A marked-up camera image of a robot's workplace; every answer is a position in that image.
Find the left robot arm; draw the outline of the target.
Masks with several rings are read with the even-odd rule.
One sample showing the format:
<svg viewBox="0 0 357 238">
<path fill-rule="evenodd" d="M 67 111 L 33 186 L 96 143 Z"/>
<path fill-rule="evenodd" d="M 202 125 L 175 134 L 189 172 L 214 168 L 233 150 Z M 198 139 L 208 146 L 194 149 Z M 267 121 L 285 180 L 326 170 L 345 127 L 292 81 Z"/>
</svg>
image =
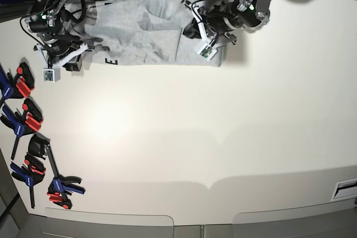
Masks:
<svg viewBox="0 0 357 238">
<path fill-rule="evenodd" d="M 196 0 L 182 3 L 191 11 L 192 21 L 183 35 L 201 39 L 212 47 L 236 44 L 236 29 L 256 28 L 269 21 L 271 0 Z"/>
</svg>

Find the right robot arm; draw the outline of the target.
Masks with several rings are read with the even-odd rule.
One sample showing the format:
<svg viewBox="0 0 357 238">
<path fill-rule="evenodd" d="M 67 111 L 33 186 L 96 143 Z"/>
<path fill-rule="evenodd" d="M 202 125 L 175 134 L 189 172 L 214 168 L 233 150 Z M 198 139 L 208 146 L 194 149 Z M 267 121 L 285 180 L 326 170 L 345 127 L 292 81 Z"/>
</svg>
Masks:
<svg viewBox="0 0 357 238">
<path fill-rule="evenodd" d="M 33 47 L 49 68 L 63 67 L 67 71 L 80 71 L 81 55 L 90 48 L 79 36 L 72 35 L 67 23 L 81 23 L 86 16 L 85 0 L 80 0 L 80 17 L 65 8 L 67 0 L 35 0 L 25 23 L 30 33 L 40 39 Z"/>
</svg>

